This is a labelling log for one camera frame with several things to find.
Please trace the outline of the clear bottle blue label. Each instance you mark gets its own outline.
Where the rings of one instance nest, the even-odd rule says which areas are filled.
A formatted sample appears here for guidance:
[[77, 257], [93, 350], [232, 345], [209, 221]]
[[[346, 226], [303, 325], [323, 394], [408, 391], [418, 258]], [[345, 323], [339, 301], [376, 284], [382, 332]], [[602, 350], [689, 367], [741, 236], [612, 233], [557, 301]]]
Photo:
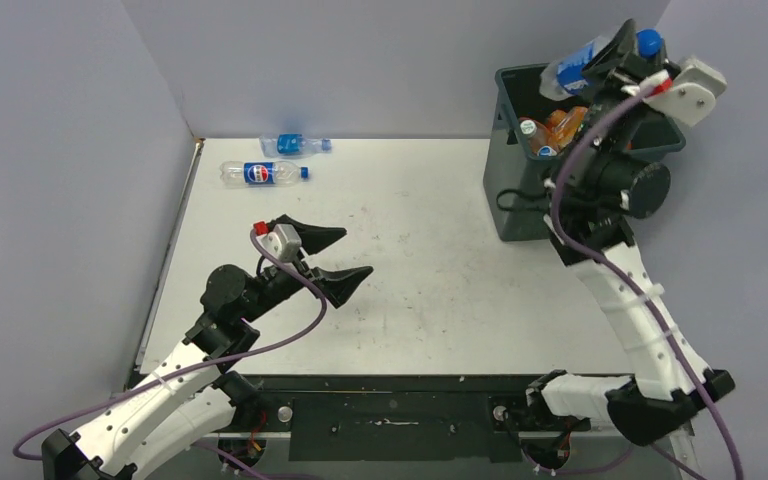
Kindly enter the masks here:
[[[588, 86], [582, 70], [612, 40], [599, 35], [565, 57], [550, 62], [540, 73], [539, 93], [552, 101], [562, 101], [581, 93]], [[663, 46], [663, 38], [655, 29], [636, 33], [637, 53], [644, 58], [653, 57]]]
[[268, 158], [305, 157], [328, 154], [333, 150], [330, 139], [312, 138], [299, 133], [261, 135], [259, 143], [263, 154]]

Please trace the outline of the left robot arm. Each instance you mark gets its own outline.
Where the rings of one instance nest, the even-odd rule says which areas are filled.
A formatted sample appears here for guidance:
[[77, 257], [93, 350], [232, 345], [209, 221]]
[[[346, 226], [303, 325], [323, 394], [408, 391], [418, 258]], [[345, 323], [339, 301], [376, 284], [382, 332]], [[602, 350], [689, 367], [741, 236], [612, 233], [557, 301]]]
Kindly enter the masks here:
[[93, 408], [93, 420], [73, 431], [57, 429], [42, 442], [44, 478], [145, 479], [207, 434], [227, 426], [250, 428], [258, 416], [258, 390], [235, 364], [312, 330], [258, 348], [253, 323], [302, 290], [320, 303], [315, 324], [329, 308], [347, 303], [373, 267], [328, 271], [305, 260], [346, 234], [341, 227], [308, 225], [287, 215], [254, 224], [257, 272], [232, 264], [214, 269], [200, 297], [201, 314], [166, 359], [134, 388]]

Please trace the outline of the white knob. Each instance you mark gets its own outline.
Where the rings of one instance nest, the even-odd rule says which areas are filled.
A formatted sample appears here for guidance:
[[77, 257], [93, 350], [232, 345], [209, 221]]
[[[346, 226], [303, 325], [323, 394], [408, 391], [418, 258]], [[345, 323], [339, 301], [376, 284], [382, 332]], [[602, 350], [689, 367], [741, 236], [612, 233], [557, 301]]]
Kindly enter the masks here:
[[279, 422], [289, 423], [293, 417], [293, 409], [288, 405], [280, 406], [276, 411], [276, 418]]

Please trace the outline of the orange label crushed bottle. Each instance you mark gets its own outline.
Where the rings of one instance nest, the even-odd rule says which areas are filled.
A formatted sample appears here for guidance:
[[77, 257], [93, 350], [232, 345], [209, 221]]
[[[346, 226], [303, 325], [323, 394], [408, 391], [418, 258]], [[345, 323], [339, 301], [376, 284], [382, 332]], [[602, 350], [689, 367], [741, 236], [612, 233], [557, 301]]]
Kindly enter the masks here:
[[565, 149], [575, 138], [588, 112], [584, 106], [575, 106], [569, 110], [555, 110], [546, 119], [550, 144], [556, 151]]

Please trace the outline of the aluminium rail frame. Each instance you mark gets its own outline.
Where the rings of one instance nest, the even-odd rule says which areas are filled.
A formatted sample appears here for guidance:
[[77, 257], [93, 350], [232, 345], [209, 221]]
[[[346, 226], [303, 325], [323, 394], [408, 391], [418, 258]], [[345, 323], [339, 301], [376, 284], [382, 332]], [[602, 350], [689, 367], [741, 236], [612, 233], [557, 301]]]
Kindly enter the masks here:
[[[205, 393], [197, 394], [175, 409], [164, 419], [144, 440], [141, 440], [136, 449], [130, 453], [123, 466], [134, 464], [136, 473], [133, 479], [145, 479], [148, 474], [155, 471], [161, 465], [172, 459], [183, 450], [190, 448], [202, 437], [218, 435], [215, 431], [220, 427], [229, 426], [235, 408], [230, 405], [228, 399], [219, 390], [208, 389]], [[621, 454], [611, 462], [593, 468], [584, 469], [548, 469], [538, 466], [531, 457], [524, 456], [533, 464], [534, 475], [546, 478], [560, 478], [562, 476], [579, 477], [581, 475], [603, 475], [630, 458], [631, 450]]]

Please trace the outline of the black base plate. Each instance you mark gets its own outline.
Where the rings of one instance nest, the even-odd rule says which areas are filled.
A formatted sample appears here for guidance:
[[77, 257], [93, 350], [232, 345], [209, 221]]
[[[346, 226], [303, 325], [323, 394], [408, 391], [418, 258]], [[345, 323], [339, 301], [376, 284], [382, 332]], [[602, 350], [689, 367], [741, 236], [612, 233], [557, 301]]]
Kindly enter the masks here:
[[[293, 409], [289, 423], [276, 411]], [[293, 392], [272, 395], [234, 416], [219, 447], [249, 465], [288, 448], [291, 461], [450, 461], [483, 458], [517, 462], [534, 432], [541, 448], [558, 447], [587, 421], [540, 422], [516, 395], [480, 392]]]

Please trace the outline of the pepsi bottle blue cap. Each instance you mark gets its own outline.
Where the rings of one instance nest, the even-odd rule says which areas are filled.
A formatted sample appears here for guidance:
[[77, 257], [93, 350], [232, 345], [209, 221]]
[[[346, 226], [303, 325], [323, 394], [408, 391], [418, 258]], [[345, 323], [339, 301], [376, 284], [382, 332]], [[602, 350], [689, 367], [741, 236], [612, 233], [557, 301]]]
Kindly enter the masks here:
[[220, 166], [220, 179], [227, 186], [290, 186], [310, 179], [310, 171], [290, 161], [227, 161]]

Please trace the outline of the large orange label bottle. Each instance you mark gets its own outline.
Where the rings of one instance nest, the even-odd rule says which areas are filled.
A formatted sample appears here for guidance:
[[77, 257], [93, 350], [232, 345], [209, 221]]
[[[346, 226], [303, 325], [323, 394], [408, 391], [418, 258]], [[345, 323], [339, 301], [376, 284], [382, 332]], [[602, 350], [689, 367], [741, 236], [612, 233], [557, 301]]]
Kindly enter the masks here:
[[520, 118], [520, 131], [525, 137], [528, 146], [533, 154], [536, 155], [538, 149], [542, 146], [549, 145], [555, 149], [553, 143], [553, 137], [548, 128], [534, 119], [522, 117]]

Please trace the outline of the dark green trash bin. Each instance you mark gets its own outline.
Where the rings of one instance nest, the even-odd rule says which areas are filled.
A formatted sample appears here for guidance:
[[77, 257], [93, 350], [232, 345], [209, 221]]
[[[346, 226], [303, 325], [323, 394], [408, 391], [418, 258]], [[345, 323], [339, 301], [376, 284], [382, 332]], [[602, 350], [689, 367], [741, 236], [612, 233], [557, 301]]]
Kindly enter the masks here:
[[[588, 107], [587, 98], [553, 101], [539, 92], [541, 63], [498, 70], [498, 88], [483, 187], [499, 238], [505, 242], [549, 237], [544, 218], [552, 192], [545, 188], [555, 179], [566, 158], [537, 155], [523, 136], [526, 119], [546, 120], [556, 110]], [[619, 216], [643, 219], [664, 203], [671, 174], [664, 158], [681, 151], [686, 141], [676, 123], [660, 114], [632, 113], [613, 130], [627, 140], [604, 151], [590, 146], [565, 185], [560, 217], [567, 232], [577, 222], [593, 225]]]

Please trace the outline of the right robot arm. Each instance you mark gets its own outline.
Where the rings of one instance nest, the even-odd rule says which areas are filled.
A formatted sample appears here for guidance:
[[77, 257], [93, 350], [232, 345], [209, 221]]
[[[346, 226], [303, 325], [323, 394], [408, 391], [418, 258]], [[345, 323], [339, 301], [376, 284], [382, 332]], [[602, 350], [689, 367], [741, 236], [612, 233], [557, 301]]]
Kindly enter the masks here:
[[550, 64], [541, 76], [549, 98], [583, 98], [586, 113], [571, 142], [542, 176], [545, 223], [563, 264], [589, 290], [631, 370], [619, 376], [552, 371], [531, 383], [525, 411], [539, 428], [577, 418], [610, 424], [637, 446], [650, 445], [732, 392], [669, 314], [663, 287], [643, 265], [629, 220], [664, 203], [671, 186], [659, 160], [630, 151], [640, 125], [672, 119], [695, 125], [726, 89], [722, 74], [696, 58], [672, 62], [661, 35], [625, 21]]

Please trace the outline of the clear unlabelled bottle blue cap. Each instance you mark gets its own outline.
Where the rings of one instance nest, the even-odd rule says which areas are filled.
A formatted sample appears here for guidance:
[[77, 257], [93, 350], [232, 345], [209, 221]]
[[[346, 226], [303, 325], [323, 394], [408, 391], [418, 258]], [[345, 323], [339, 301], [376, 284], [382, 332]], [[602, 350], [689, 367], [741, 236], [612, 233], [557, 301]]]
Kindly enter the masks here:
[[549, 145], [542, 146], [537, 150], [536, 155], [538, 157], [554, 157], [558, 152]]

